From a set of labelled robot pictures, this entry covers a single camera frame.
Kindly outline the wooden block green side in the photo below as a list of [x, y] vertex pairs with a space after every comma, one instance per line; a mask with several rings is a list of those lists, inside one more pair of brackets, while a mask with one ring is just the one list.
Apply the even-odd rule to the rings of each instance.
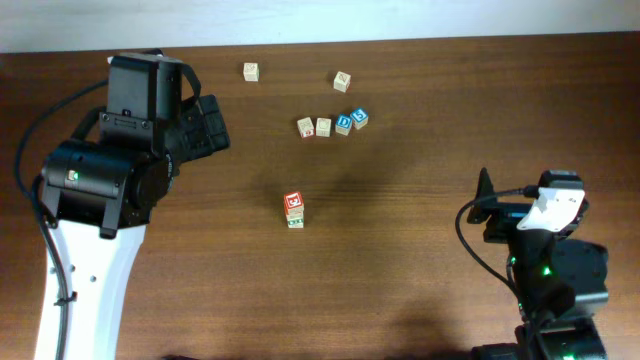
[[304, 201], [300, 192], [285, 194], [283, 197], [284, 210], [287, 216], [304, 212]]

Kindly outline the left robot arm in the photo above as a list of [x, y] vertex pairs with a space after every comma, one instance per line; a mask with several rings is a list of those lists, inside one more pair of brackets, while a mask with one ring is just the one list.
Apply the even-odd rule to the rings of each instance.
[[230, 145], [217, 100], [190, 65], [154, 52], [109, 66], [106, 104], [47, 157], [30, 190], [47, 247], [39, 359], [115, 356], [154, 207], [182, 164]]

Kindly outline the green letter B block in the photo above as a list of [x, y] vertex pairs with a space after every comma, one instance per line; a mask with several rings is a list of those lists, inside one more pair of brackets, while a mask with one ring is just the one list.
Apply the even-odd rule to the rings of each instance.
[[287, 225], [289, 228], [303, 228], [304, 227], [304, 215], [294, 214], [287, 217]]

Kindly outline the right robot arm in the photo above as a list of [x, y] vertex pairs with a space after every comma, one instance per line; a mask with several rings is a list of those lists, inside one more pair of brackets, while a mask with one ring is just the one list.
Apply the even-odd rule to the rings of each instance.
[[589, 203], [574, 172], [547, 170], [537, 184], [496, 191], [486, 169], [455, 222], [482, 224], [509, 253], [500, 280], [522, 319], [513, 343], [474, 347], [475, 360], [588, 360], [608, 354], [593, 317], [609, 300], [605, 247], [572, 238]]

